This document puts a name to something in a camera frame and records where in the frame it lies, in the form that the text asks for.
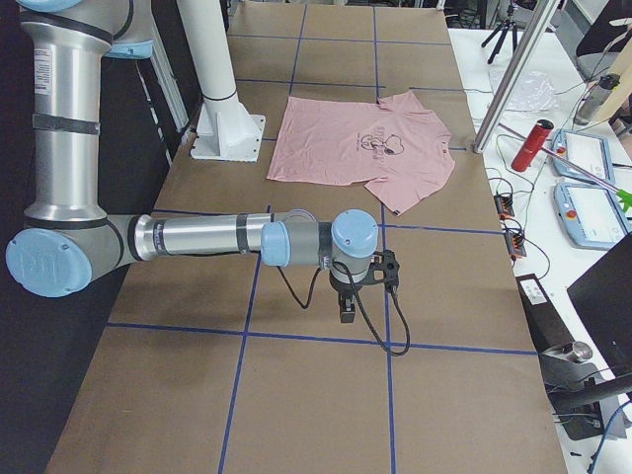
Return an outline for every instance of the robotic arm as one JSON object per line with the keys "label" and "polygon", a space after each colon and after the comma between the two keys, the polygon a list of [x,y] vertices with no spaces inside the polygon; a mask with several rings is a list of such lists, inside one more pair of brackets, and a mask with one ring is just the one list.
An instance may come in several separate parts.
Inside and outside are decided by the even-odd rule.
{"label": "robotic arm", "polygon": [[[150,0],[18,3],[35,47],[37,197],[25,211],[27,228],[7,247],[6,261],[25,289],[60,297],[116,268],[159,256],[261,252],[267,265],[331,270],[343,322],[353,321],[362,285],[384,283],[394,295],[399,266],[392,252],[375,252],[377,224],[361,210],[343,212],[332,223],[302,210],[167,219],[107,215],[97,201],[101,57],[151,56]],[[198,73],[205,119],[219,139],[208,148],[219,156],[239,153],[244,144],[252,151],[261,131],[251,127],[237,99],[219,3],[178,3],[190,43],[196,37],[187,23],[195,22],[200,4],[211,11],[205,28],[219,42],[214,67],[220,72]],[[192,47],[197,70],[204,60],[200,51],[199,44]]]}

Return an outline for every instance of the white pole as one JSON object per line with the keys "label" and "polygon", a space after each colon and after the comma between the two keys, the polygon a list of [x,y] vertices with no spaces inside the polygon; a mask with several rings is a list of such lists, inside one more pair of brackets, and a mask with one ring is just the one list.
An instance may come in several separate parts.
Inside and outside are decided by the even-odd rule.
{"label": "white pole", "polygon": [[219,0],[178,0],[204,105],[194,158],[257,161],[265,119],[239,103]]}
{"label": "white pole", "polygon": [[540,41],[540,37],[557,9],[559,0],[540,0],[537,2],[533,17],[529,22],[517,50],[513,54],[507,71],[501,80],[494,100],[487,111],[476,138],[474,138],[473,150],[475,153],[482,153],[492,137],[492,133],[501,120],[501,115],[512,97],[517,80],[520,78],[522,70],[529,62],[529,58],[535,52],[535,48]]}

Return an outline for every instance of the blue tape grid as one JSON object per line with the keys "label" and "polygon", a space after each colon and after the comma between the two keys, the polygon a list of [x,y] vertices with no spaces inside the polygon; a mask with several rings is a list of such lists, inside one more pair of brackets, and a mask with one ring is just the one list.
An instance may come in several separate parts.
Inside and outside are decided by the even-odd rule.
{"label": "blue tape grid", "polygon": [[419,44],[425,46],[451,46],[449,42],[442,41],[397,41],[393,39],[345,39],[345,38],[313,38],[313,37],[304,37],[303,35],[299,35],[298,37],[286,37],[286,36],[271,36],[271,35],[248,35],[243,33],[229,33],[227,35],[229,38],[256,38],[263,40],[309,40],[309,41],[342,41],[342,42],[376,42],[378,44]]}
{"label": "blue tape grid", "polygon": [[[261,333],[248,331],[236,331],[231,329],[214,329],[214,328],[197,328],[191,326],[169,326],[163,324],[139,324],[139,323],[113,323],[107,324],[109,328],[123,328],[123,329],[138,329],[149,331],[165,331],[176,333],[194,333],[194,334],[214,334],[219,336],[234,336],[241,337],[248,336],[248,338],[259,339],[280,339],[285,341],[308,341],[316,343],[328,343],[328,344],[345,344],[356,346],[375,346],[379,345],[374,340],[369,339],[347,339],[347,338],[331,338],[321,336],[306,336],[302,334],[281,334],[281,333]],[[404,343],[391,342],[395,348],[403,348]],[[499,348],[477,348],[468,346],[448,346],[438,344],[420,344],[412,343],[411,350],[425,350],[425,351],[448,351],[453,353],[477,353],[477,354],[496,354],[504,356],[537,356],[535,351],[521,351],[514,349],[499,349]]]}
{"label": "blue tape grid", "polygon": [[[374,87],[375,88],[375,99],[379,98],[380,89],[383,89],[384,86],[379,84],[379,72],[378,72],[378,45],[380,43],[402,43],[402,44],[432,44],[438,46],[450,46],[449,43],[443,42],[416,42],[416,41],[385,41],[377,39],[377,20],[375,14],[375,8],[373,8],[373,39],[319,39],[319,38],[306,38],[303,36],[305,19],[307,16],[307,5],[304,6],[303,17],[301,20],[301,27],[298,39],[295,37],[267,37],[267,36],[259,36],[259,35],[229,35],[230,37],[241,37],[241,38],[274,38],[274,39],[286,39],[286,40],[298,40],[296,46],[296,53],[294,55],[294,64],[292,68],[292,76],[289,81],[269,81],[269,80],[258,80],[258,79],[237,79],[237,81],[242,82],[268,82],[268,83],[279,83],[279,84],[287,84],[289,86],[289,94],[292,92],[292,88],[294,84],[305,84],[305,85],[316,85],[316,86],[346,86],[346,87]],[[298,55],[300,46],[303,40],[337,40],[337,41],[350,41],[350,42],[369,42],[373,44],[374,48],[374,57],[375,57],[375,85],[355,85],[355,84],[326,84],[326,83],[317,83],[317,82],[298,82],[295,80],[296,76],[296,66],[298,62]],[[447,92],[463,92],[460,89],[442,89],[442,88],[424,88],[424,87],[411,87],[413,90],[420,91],[447,91]],[[265,141],[276,141],[273,138],[265,138]],[[465,150],[464,147],[450,147],[450,150]],[[187,215],[223,215],[221,213],[214,212],[200,212],[200,211],[185,211],[185,210],[175,210],[175,209],[153,209],[154,212],[166,212],[166,213],[176,213],[176,214],[187,214]],[[435,232],[453,232],[453,233],[474,233],[474,234],[489,234],[489,235],[503,235],[501,231],[490,231],[490,230],[480,230],[480,229],[457,229],[457,228],[444,228],[444,227],[430,227],[430,226],[420,226],[420,225],[394,225],[386,223],[386,215],[385,215],[385,207],[382,204],[380,207],[380,223],[379,227],[382,235],[382,249],[387,248],[387,229],[404,229],[404,230],[425,230],[425,231],[435,231]],[[237,362],[237,367],[235,370],[235,377],[233,381],[233,389],[230,400],[230,407],[228,411],[228,416],[226,419],[226,427],[224,431],[224,439],[222,443],[221,456],[217,468],[217,473],[222,474],[225,461],[226,454],[228,451],[228,446],[230,442],[230,431],[232,427],[232,420],[235,413],[235,407],[237,402],[237,393],[239,390],[239,382],[241,379],[241,371],[244,361],[244,356],[247,349],[247,341],[248,338],[268,338],[268,339],[280,339],[280,340],[295,340],[295,341],[312,341],[312,342],[322,342],[329,344],[351,344],[351,345],[371,345],[377,346],[377,343],[373,340],[358,340],[358,339],[344,339],[344,338],[325,338],[325,337],[315,337],[315,336],[303,336],[303,335],[291,335],[291,334],[275,334],[275,333],[260,333],[260,332],[250,332],[250,321],[252,317],[254,299],[257,292],[257,284],[259,281],[261,268],[261,256],[257,259],[257,264],[255,266],[255,275],[253,277],[253,283],[250,293],[250,300],[248,305],[248,313],[246,315],[246,322],[244,324],[243,331],[234,331],[234,330],[222,330],[222,329],[210,329],[210,328],[195,328],[195,327],[178,327],[178,326],[165,326],[165,325],[148,325],[148,324],[133,324],[133,323],[108,323],[108,326],[111,328],[128,328],[128,329],[144,329],[144,330],[154,330],[154,331],[175,331],[175,332],[188,332],[188,333],[199,333],[199,334],[216,334],[223,336],[232,336],[232,337],[241,337],[241,347]],[[386,291],[384,291],[384,318],[385,318],[385,342],[387,347],[403,347],[404,344],[400,342],[394,342],[391,340],[391,328],[390,328],[390,304],[389,297]],[[411,350],[431,350],[431,351],[453,351],[453,352],[466,352],[466,353],[483,353],[483,354],[496,354],[496,355],[509,355],[509,356],[537,356],[536,352],[533,351],[518,351],[518,350],[507,350],[507,349],[497,349],[497,348],[478,348],[478,347],[460,347],[460,346],[444,346],[444,345],[428,345],[428,344],[411,344]],[[393,391],[393,366],[392,366],[392,355],[386,355],[386,377],[388,384],[388,418],[389,418],[389,449],[390,449],[390,466],[391,466],[391,474],[397,474],[397,455],[396,455],[396,437],[395,437],[395,400],[394,400],[394,391]]]}

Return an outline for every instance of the black stand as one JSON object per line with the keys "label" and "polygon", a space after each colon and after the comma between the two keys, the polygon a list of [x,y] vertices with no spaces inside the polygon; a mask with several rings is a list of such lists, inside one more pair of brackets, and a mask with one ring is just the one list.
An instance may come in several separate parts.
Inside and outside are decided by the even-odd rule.
{"label": "black stand", "polygon": [[507,36],[507,33],[509,30],[512,30],[513,52],[515,52],[515,49],[517,48],[517,25],[515,24],[515,21],[513,18],[515,8],[516,6],[514,6],[514,4],[510,2],[510,6],[507,7],[507,19],[504,20],[502,23],[500,23],[496,27],[496,29],[493,30],[492,33],[487,37],[487,39],[485,39],[483,43],[481,44],[482,47],[487,46],[487,44],[492,40],[492,38],[495,35],[497,35],[498,33],[501,33],[501,37],[498,38],[498,41],[496,41],[496,46],[494,46],[492,55],[487,60],[488,64],[491,64],[492,62],[494,62],[494,58],[496,57],[496,55],[499,52],[501,52],[501,48],[503,47],[503,42],[505,41],[505,37]]}
{"label": "black stand", "polygon": [[[551,405],[572,440],[603,435],[605,423],[619,407],[617,395],[632,389],[632,374],[603,380],[590,362],[574,363],[540,354],[542,378]],[[609,435],[625,437],[625,419],[613,420]]]}

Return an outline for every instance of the white mounting base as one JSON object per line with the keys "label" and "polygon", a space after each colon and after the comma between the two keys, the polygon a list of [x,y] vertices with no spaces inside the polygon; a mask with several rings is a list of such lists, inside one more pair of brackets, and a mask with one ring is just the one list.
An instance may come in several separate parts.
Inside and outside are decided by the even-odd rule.
{"label": "white mounting base", "polygon": [[247,161],[256,162],[264,135],[266,118],[251,116],[239,104],[240,130],[223,130],[227,125],[221,113],[212,118],[206,106],[202,106],[197,123],[197,138],[191,150],[191,156],[199,160]]}

